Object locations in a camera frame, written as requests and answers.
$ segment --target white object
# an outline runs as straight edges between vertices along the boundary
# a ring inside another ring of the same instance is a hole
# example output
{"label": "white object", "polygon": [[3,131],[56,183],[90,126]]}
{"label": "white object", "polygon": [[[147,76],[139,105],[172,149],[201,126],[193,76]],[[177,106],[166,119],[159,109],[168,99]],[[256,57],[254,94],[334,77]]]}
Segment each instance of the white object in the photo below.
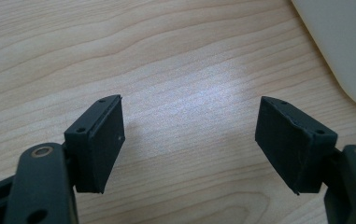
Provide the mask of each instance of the white object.
{"label": "white object", "polygon": [[292,0],[343,90],[356,102],[356,0]]}

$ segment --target wood grain surface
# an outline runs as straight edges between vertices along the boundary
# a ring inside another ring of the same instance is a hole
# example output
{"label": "wood grain surface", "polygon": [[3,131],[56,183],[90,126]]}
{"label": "wood grain surface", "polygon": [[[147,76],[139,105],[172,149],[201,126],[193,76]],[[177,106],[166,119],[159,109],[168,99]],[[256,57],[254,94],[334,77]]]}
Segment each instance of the wood grain surface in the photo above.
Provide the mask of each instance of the wood grain surface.
{"label": "wood grain surface", "polygon": [[121,94],[126,141],[81,223],[326,223],[254,141],[260,97],[356,144],[341,90],[288,0],[0,1],[0,180]]}

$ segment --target black bracket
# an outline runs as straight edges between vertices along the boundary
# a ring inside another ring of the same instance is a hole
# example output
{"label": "black bracket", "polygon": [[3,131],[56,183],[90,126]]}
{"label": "black bracket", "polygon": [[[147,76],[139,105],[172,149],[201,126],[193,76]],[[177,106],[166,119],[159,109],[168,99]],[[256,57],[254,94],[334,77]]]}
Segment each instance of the black bracket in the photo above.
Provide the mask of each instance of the black bracket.
{"label": "black bracket", "polygon": [[296,194],[329,188],[330,223],[356,223],[356,146],[335,148],[337,134],[293,105],[262,97],[255,140]]}
{"label": "black bracket", "polygon": [[78,223],[73,186],[103,193],[125,140],[121,97],[96,101],[64,138],[27,149],[0,181],[0,223]]}

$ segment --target light wood surface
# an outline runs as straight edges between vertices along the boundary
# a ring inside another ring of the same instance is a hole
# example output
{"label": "light wood surface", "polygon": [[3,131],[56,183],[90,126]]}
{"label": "light wood surface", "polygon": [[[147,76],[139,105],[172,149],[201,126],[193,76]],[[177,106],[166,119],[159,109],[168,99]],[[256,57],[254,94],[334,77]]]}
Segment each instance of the light wood surface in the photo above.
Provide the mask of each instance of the light wood surface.
{"label": "light wood surface", "polygon": [[297,197],[254,141],[267,95],[356,144],[290,1],[0,1],[0,180],[118,93],[126,142],[106,193],[77,194],[81,223],[326,223],[325,187]]}

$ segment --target wooden table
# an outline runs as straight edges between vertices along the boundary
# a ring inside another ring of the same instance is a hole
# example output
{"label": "wooden table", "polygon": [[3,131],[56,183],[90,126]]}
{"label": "wooden table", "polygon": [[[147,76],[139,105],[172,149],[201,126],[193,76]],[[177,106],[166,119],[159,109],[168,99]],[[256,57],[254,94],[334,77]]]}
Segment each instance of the wooden table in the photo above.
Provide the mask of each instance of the wooden table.
{"label": "wooden table", "polygon": [[126,142],[106,193],[77,194],[81,223],[326,223],[325,187],[297,197],[254,141],[267,95],[356,144],[290,1],[0,1],[0,180],[118,93]]}

